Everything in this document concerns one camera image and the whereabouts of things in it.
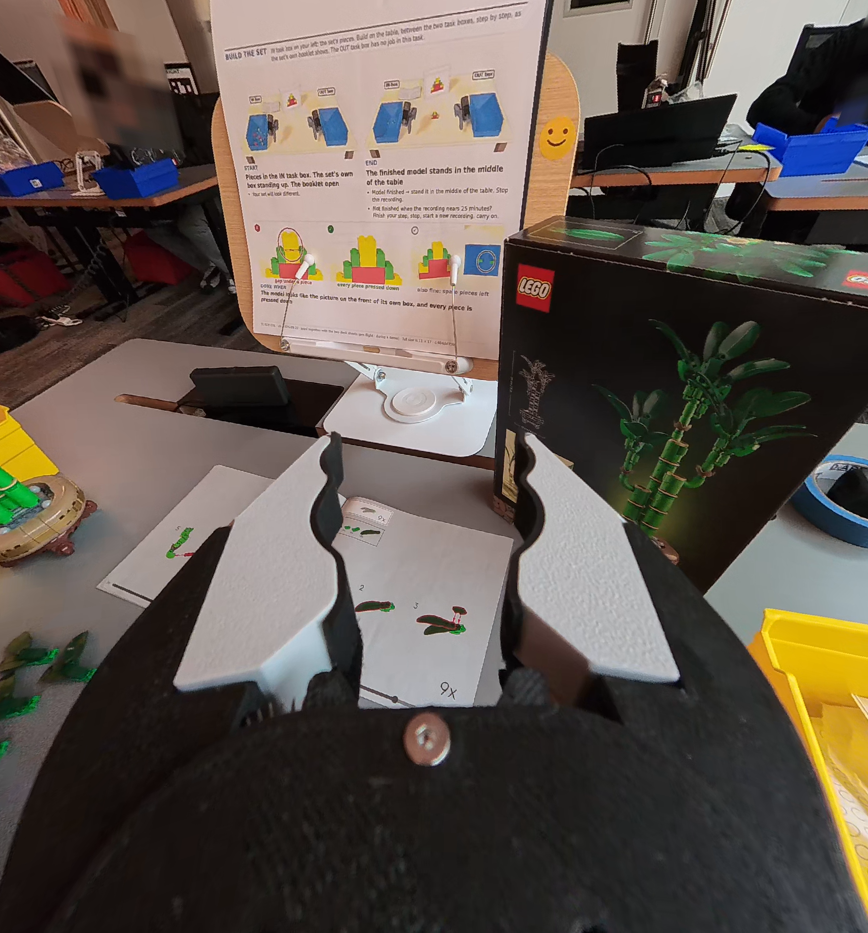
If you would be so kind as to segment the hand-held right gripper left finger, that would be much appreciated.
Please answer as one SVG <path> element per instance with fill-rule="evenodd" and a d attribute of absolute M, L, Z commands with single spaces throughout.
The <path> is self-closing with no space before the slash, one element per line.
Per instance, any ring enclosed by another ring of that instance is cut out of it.
<path fill-rule="evenodd" d="M 345 565 L 340 435 L 318 439 L 233 521 L 173 678 L 179 691 L 253 682 L 301 708 L 333 670 L 358 694 L 362 639 Z"/>

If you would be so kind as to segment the pile of green leaf pieces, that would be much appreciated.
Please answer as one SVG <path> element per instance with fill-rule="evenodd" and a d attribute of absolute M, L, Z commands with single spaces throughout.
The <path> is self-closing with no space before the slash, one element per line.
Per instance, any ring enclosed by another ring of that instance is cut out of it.
<path fill-rule="evenodd" d="M 82 632 L 63 647 L 43 647 L 30 632 L 22 632 L 8 643 L 0 659 L 0 760 L 13 745 L 8 727 L 29 717 L 42 700 L 41 692 L 23 693 L 20 683 L 29 678 L 30 670 L 42 668 L 33 676 L 39 686 L 87 684 L 96 671 L 82 659 L 88 640 L 89 633 Z"/>

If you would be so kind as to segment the open lego instruction booklet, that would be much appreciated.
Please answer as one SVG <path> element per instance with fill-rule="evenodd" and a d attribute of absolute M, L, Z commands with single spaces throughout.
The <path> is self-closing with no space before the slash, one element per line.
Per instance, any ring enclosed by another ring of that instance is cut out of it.
<path fill-rule="evenodd" d="M 214 466 L 97 588 L 147 607 L 216 528 L 270 480 Z M 363 636 L 360 706 L 469 705 L 511 540 L 354 496 L 340 501 L 343 556 Z"/>

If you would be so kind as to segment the black lego set box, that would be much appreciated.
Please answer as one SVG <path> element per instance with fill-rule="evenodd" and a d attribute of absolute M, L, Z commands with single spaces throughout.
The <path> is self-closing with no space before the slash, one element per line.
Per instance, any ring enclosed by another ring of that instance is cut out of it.
<path fill-rule="evenodd" d="M 558 216 L 503 276 L 494 508 L 533 432 L 700 590 L 868 408 L 868 253 Z"/>

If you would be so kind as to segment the green bamboo lego model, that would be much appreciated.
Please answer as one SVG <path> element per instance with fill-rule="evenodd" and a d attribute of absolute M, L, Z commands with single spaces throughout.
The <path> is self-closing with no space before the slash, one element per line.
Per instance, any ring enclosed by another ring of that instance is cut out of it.
<path fill-rule="evenodd" d="M 73 554 L 73 533 L 96 509 L 62 474 L 24 484 L 0 466 L 0 566 L 17 566 L 41 553 Z"/>

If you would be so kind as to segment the white stand base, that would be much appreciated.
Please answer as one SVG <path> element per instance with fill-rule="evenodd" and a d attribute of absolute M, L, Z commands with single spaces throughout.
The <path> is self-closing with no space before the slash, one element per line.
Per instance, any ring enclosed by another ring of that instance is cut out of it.
<path fill-rule="evenodd" d="M 494 420 L 497 383 L 363 363 L 357 379 L 323 419 L 350 440 L 467 457 L 484 446 Z"/>

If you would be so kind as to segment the yellow plastic bin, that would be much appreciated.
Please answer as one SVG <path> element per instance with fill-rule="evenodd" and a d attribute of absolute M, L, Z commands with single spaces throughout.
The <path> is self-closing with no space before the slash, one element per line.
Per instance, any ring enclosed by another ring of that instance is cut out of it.
<path fill-rule="evenodd" d="M 0 534 L 33 513 L 33 485 L 59 472 L 20 423 L 0 405 Z"/>
<path fill-rule="evenodd" d="M 769 609 L 749 650 L 801 734 L 868 912 L 868 893 L 847 849 L 846 822 L 813 726 L 824 705 L 856 706 L 868 718 L 868 625 Z"/>

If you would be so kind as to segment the blue tape roll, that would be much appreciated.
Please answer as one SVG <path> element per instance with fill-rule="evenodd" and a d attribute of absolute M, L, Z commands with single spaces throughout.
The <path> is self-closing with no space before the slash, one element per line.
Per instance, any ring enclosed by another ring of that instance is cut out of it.
<path fill-rule="evenodd" d="M 859 466 L 868 467 L 868 460 L 840 454 L 827 456 L 794 494 L 792 504 L 804 519 L 828 536 L 868 550 L 868 519 L 838 507 L 826 496 L 843 473 Z"/>

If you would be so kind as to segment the red bag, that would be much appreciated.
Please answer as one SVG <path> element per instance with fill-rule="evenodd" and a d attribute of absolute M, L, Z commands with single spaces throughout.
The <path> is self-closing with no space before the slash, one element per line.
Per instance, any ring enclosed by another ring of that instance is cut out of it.
<path fill-rule="evenodd" d="M 122 249 L 142 283 L 175 286 L 194 272 L 191 265 L 149 239 L 143 229 L 125 239 Z"/>
<path fill-rule="evenodd" d="M 0 266 L 0 305 L 27 307 L 39 299 L 65 293 L 67 278 L 43 254 L 20 257 Z"/>

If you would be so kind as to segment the yellow smiley sticker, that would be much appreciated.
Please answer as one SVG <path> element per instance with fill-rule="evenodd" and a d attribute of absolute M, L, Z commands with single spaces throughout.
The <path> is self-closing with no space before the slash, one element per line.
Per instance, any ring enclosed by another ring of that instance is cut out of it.
<path fill-rule="evenodd" d="M 566 115 L 556 116 L 545 123 L 536 136 L 539 153 L 547 160 L 569 157 L 577 142 L 577 126 Z"/>

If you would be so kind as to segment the white printed instruction sheet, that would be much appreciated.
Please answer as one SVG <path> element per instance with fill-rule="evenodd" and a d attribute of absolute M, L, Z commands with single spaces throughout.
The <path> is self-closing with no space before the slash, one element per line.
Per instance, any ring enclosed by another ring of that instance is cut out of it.
<path fill-rule="evenodd" d="M 211 2 L 265 346 L 496 359 L 551 2 Z"/>

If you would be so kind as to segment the black laptop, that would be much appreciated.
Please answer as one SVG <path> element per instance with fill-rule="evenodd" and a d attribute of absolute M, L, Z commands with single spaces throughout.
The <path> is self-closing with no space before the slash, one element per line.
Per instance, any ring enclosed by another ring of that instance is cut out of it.
<path fill-rule="evenodd" d="M 669 166 L 712 157 L 736 94 L 585 120 L 581 168 Z"/>

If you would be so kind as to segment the grey desk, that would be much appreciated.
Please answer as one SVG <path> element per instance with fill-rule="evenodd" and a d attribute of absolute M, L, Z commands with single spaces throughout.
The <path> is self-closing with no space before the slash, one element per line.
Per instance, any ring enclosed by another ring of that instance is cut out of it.
<path fill-rule="evenodd" d="M 842 174 L 781 177 L 763 194 L 769 212 L 868 212 L 868 167 L 854 162 Z"/>

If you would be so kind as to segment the wooden book stand board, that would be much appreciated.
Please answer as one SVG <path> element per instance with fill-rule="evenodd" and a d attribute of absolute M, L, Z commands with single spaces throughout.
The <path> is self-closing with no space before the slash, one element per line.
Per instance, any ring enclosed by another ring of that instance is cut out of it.
<path fill-rule="evenodd" d="M 525 195 L 523 227 L 530 227 L 553 216 L 562 215 L 567 206 L 568 191 L 576 157 L 576 143 L 570 143 L 564 157 L 550 158 L 541 154 L 539 140 L 547 124 L 557 118 L 568 118 L 580 125 L 579 90 L 566 64 L 551 53 L 545 53 L 536 123 Z M 227 231 L 233 278 L 237 288 L 239 312 L 244 327 L 253 331 L 253 276 L 248 244 L 241 213 L 240 186 L 237 181 L 230 140 L 221 101 L 212 116 L 212 146 L 222 212 Z M 450 356 L 424 354 L 396 348 L 376 346 L 374 341 L 356 344 L 329 344 L 288 338 L 286 356 L 310 356 L 326 360 L 404 368 L 409 370 L 458 375 L 482 380 L 497 380 L 498 363 L 490 357 L 465 356 L 457 364 Z"/>

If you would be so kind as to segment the black office chair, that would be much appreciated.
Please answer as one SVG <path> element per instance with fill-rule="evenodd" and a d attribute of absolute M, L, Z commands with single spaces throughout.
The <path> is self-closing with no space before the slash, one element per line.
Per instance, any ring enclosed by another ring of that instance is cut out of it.
<path fill-rule="evenodd" d="M 615 75 L 617 111 L 640 110 L 647 89 L 658 76 L 659 41 L 617 45 Z"/>

